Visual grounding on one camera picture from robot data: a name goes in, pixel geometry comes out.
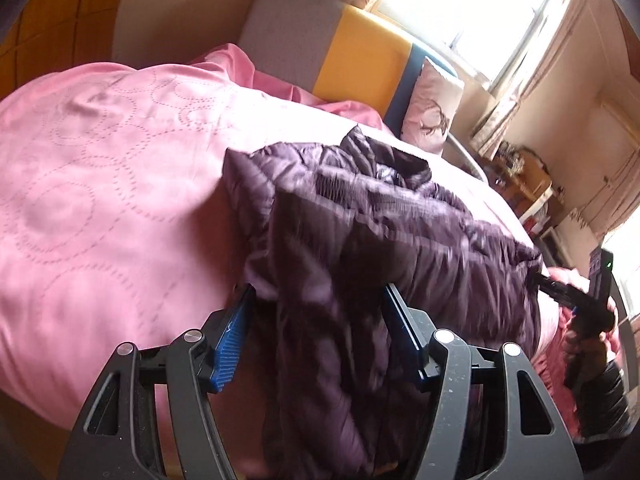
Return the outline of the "person's right hand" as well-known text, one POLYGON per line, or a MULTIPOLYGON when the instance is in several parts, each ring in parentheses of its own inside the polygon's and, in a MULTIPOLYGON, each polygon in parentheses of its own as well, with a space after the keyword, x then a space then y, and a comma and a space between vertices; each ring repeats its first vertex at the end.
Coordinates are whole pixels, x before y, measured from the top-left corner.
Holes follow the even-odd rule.
POLYGON ((612 327, 597 335, 588 333, 585 315, 572 314, 562 342, 566 388, 578 390, 585 382, 596 379, 620 352, 618 312, 612 297, 608 298, 608 312, 613 315, 612 327))

